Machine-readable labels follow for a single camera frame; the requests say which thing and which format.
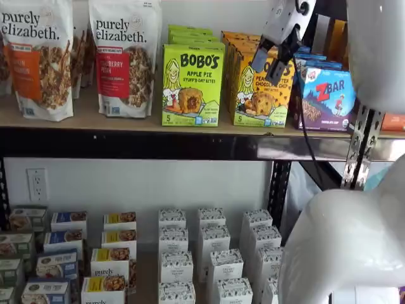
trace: oatmeal cup box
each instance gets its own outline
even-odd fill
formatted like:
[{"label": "oatmeal cup box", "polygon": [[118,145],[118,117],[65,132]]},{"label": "oatmeal cup box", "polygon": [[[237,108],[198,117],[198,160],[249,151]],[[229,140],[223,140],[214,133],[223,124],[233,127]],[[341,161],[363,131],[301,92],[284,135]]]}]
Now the oatmeal cup box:
[{"label": "oatmeal cup box", "polygon": [[82,287],[82,304],[125,304],[125,278],[85,277]]},{"label": "oatmeal cup box", "polygon": [[47,207],[46,206],[15,206],[10,214],[10,226],[12,231],[35,231],[47,230]]},{"label": "oatmeal cup box", "polygon": [[162,125],[217,127],[223,50],[165,44],[163,53]]},{"label": "oatmeal cup box", "polygon": [[129,258],[137,258],[137,231],[103,231],[101,235],[101,248],[128,248]]},{"label": "oatmeal cup box", "polygon": [[29,279],[21,303],[70,304],[70,282],[68,279]]},{"label": "oatmeal cup box", "polygon": [[229,250],[230,234],[225,225],[203,227],[197,241],[197,274],[199,282],[206,282],[210,253]]},{"label": "oatmeal cup box", "polygon": [[104,231],[136,230],[137,216],[135,212],[110,213],[104,215]]},{"label": "oatmeal cup box", "polygon": [[51,231],[81,230],[87,238],[87,212],[55,212],[51,220]]},{"label": "oatmeal cup box", "polygon": [[190,251],[162,253],[159,281],[162,283],[192,282],[193,267]]},{"label": "oatmeal cup box", "polygon": [[185,212],[178,208],[159,210],[159,228],[185,228]]},{"label": "oatmeal cup box", "polygon": [[159,304],[195,304],[192,282],[159,283]]}]

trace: white robot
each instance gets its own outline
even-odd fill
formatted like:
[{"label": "white robot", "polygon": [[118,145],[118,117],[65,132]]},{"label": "white robot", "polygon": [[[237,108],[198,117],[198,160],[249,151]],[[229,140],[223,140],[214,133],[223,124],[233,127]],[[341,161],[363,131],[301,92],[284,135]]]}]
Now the white robot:
[{"label": "white robot", "polygon": [[[278,46],[278,60],[267,74],[272,84],[297,50],[315,2],[272,1],[252,62],[260,72],[268,50]],[[405,114],[405,1],[347,0],[347,21],[359,100],[377,111]],[[339,303],[399,303],[396,288],[405,286],[403,172],[405,156],[371,192],[325,191],[309,202],[285,245],[280,304],[321,304],[342,288],[348,288],[347,297]]]}]

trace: bobo's box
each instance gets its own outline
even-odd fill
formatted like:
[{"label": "bobo's box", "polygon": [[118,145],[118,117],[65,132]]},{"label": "bobo's box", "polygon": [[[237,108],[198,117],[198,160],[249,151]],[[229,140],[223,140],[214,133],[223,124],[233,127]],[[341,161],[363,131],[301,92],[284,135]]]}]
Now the bobo's box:
[{"label": "bobo's box", "polygon": [[217,127],[223,49],[163,46],[162,125]]}]

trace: shelf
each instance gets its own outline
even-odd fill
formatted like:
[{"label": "shelf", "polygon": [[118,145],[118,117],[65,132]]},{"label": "shelf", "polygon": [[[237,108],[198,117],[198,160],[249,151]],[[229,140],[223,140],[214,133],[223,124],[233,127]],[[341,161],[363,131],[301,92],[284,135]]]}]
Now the shelf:
[{"label": "shelf", "polygon": [[[310,159],[302,131],[233,126],[222,108],[218,127],[162,127],[154,103],[145,119],[98,113],[95,87],[73,102],[74,117],[62,122],[23,118],[14,96],[0,102],[0,151],[4,156],[207,160]],[[346,160],[350,134],[309,132],[320,160]]]}]

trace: illustrated woman on box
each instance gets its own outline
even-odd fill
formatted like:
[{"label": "illustrated woman on box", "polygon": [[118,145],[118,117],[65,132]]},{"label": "illustrated woman on box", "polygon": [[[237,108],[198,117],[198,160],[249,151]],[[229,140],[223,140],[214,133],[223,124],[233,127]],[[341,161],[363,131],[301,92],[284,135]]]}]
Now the illustrated woman on box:
[{"label": "illustrated woman on box", "polygon": [[180,66],[176,59],[171,59],[165,68],[163,101],[165,102],[165,108],[167,110],[181,113],[182,111],[178,104],[178,93],[181,90],[179,75]]}]

